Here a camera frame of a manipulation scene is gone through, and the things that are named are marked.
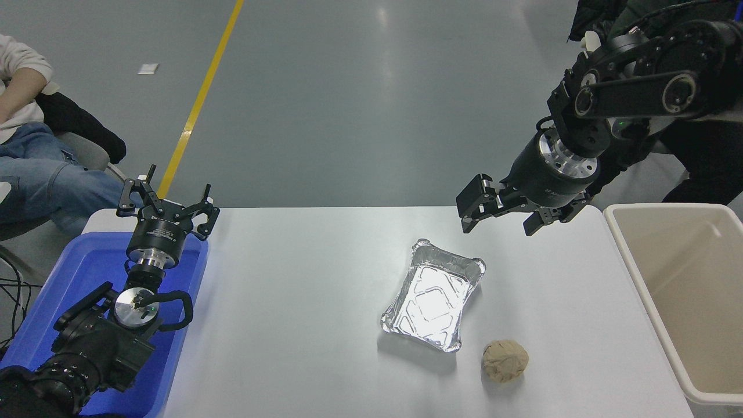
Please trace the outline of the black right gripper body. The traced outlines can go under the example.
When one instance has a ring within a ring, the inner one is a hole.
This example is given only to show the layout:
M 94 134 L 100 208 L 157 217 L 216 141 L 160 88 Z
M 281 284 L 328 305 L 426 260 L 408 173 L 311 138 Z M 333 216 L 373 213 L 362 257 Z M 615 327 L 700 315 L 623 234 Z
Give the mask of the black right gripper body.
M 564 207 L 598 178 L 598 159 L 570 151 L 557 136 L 536 136 L 501 180 L 500 202 L 520 206 L 520 199 L 541 207 Z

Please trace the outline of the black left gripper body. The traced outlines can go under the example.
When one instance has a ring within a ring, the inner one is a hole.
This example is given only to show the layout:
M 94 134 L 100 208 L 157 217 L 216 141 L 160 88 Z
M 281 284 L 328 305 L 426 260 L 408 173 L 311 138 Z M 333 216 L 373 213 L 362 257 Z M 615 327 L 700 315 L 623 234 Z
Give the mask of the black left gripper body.
M 160 218 L 155 211 L 149 209 L 140 209 L 137 218 L 137 225 L 127 247 L 128 259 L 143 259 L 151 250 L 163 253 L 166 260 L 181 258 L 186 236 L 193 230 L 191 220 Z

